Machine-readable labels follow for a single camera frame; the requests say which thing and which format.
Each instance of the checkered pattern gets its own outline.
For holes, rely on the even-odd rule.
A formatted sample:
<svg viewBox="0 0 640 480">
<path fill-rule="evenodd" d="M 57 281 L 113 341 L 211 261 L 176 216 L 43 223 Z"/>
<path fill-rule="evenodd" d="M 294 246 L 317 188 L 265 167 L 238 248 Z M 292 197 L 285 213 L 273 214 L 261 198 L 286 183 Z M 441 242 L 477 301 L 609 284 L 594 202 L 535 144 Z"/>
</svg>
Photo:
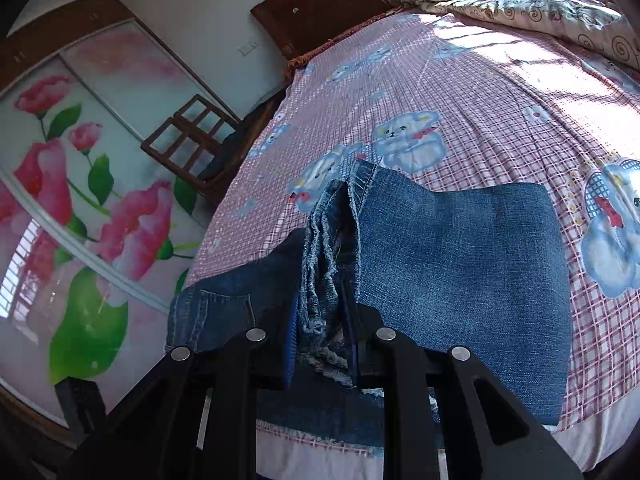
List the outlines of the checkered pattern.
<svg viewBox="0 0 640 480">
<path fill-rule="evenodd" d="M 404 112 L 437 110 L 444 161 L 410 177 L 434 191 L 536 182 L 552 200 L 570 274 L 574 336 L 560 427 L 604 410 L 640 379 L 640 294 L 606 298 L 586 273 L 579 251 L 593 199 L 602 182 L 586 179 L 618 155 L 638 158 L 640 97 L 581 67 L 587 51 L 544 34 L 447 16 L 416 20 L 390 16 L 369 25 L 299 71 L 287 99 L 257 139 L 279 124 L 290 135 L 247 160 L 209 226 L 188 283 L 268 254 L 305 216 L 286 187 L 310 161 L 336 144 L 365 143 L 373 156 L 377 124 Z M 440 59 L 436 51 L 465 47 Z M 392 55 L 328 81 L 340 63 L 363 59 L 377 47 Z M 375 92 L 382 97 L 370 99 Z M 535 120 L 525 108 L 546 114 Z M 258 207 L 234 213 L 247 199 Z"/>
</svg>

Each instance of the white wall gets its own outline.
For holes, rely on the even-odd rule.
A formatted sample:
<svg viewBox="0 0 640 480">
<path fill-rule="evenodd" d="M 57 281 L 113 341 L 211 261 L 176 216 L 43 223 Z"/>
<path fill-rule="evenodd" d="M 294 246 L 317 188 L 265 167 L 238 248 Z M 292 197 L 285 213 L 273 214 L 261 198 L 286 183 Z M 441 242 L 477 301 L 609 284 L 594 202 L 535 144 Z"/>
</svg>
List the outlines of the white wall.
<svg viewBox="0 0 640 480">
<path fill-rule="evenodd" d="M 30 0 L 14 29 L 70 1 Z M 241 117 L 282 81 L 286 61 L 250 14 L 263 0 L 121 1 Z M 243 57 L 249 40 L 259 45 Z"/>
</svg>

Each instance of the wall socket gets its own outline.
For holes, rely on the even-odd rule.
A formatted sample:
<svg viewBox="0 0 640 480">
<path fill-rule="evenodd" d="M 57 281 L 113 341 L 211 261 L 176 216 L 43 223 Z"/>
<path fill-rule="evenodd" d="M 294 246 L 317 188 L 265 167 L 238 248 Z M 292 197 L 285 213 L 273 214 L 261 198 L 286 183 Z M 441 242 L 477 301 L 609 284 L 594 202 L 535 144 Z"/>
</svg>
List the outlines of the wall socket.
<svg viewBox="0 0 640 480">
<path fill-rule="evenodd" d="M 254 50 L 258 45 L 259 43 L 257 42 L 257 40 L 249 40 L 243 46 L 239 46 L 238 50 L 240 51 L 240 54 L 242 54 L 243 56 L 246 56 L 252 50 Z"/>
</svg>

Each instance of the green leaf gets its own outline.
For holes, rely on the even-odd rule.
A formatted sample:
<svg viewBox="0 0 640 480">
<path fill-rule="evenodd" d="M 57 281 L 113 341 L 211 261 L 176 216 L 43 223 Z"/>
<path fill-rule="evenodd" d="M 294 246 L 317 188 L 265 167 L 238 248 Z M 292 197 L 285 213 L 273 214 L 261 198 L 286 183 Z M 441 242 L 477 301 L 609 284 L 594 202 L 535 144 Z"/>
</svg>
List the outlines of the green leaf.
<svg viewBox="0 0 640 480">
<path fill-rule="evenodd" d="M 49 379 L 86 379 L 108 370 L 127 333 L 129 306 L 108 304 L 95 285 L 96 273 L 81 269 L 71 281 L 65 317 L 49 346 Z"/>
<path fill-rule="evenodd" d="M 158 250 L 158 254 L 156 254 L 157 260 L 168 260 L 174 255 L 174 245 L 171 243 L 171 240 L 167 238 L 162 247 Z"/>
<path fill-rule="evenodd" d="M 82 238 L 82 240 L 86 240 L 86 225 L 84 225 L 84 222 L 82 222 L 73 211 L 71 212 L 71 220 L 66 225 L 66 228 L 79 238 Z"/>
<path fill-rule="evenodd" d="M 101 155 L 95 159 L 94 166 L 89 170 L 89 191 L 104 205 L 113 189 L 113 177 L 109 171 L 109 157 Z"/>
<path fill-rule="evenodd" d="M 185 270 L 180 277 L 178 278 L 178 281 L 175 282 L 175 293 L 176 294 L 180 294 L 182 292 L 182 288 L 184 287 L 184 280 L 187 279 L 187 274 L 189 273 L 189 269 Z"/>
<path fill-rule="evenodd" d="M 49 125 L 47 140 L 57 139 L 69 126 L 76 124 L 80 118 L 81 111 L 82 103 L 78 103 L 77 105 L 65 108 L 61 112 L 58 112 Z"/>
<path fill-rule="evenodd" d="M 56 248 L 55 251 L 53 251 L 54 269 L 57 269 L 60 265 L 66 264 L 67 262 L 70 262 L 73 259 L 74 259 L 73 256 L 68 252 L 66 252 L 66 250 L 63 249 L 62 247 L 58 247 Z"/>
<path fill-rule="evenodd" d="M 198 192 L 183 179 L 175 177 L 174 196 L 180 207 L 191 215 L 193 208 L 196 207 Z"/>
</svg>

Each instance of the silver rivet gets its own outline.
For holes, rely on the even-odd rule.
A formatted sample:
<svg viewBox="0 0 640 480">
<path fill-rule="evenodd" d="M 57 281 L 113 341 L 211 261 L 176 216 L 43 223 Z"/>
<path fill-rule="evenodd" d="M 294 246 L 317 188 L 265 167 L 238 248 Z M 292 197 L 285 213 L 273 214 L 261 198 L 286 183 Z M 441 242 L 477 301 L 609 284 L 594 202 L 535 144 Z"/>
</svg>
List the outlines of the silver rivet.
<svg viewBox="0 0 640 480">
<path fill-rule="evenodd" d="M 376 336 L 378 336 L 378 339 L 382 339 L 382 341 L 391 341 L 396 337 L 396 331 L 388 326 L 383 326 L 376 330 Z"/>
<path fill-rule="evenodd" d="M 252 328 L 246 333 L 246 338 L 249 341 L 262 341 L 267 337 L 267 333 L 261 328 Z"/>
<path fill-rule="evenodd" d="M 174 361 L 184 361 L 189 358 L 191 351 L 186 346 L 178 346 L 171 350 L 171 359 Z"/>
<path fill-rule="evenodd" d="M 451 349 L 451 355 L 458 361 L 466 361 L 471 357 L 471 352 L 463 346 L 455 346 Z"/>
</svg>

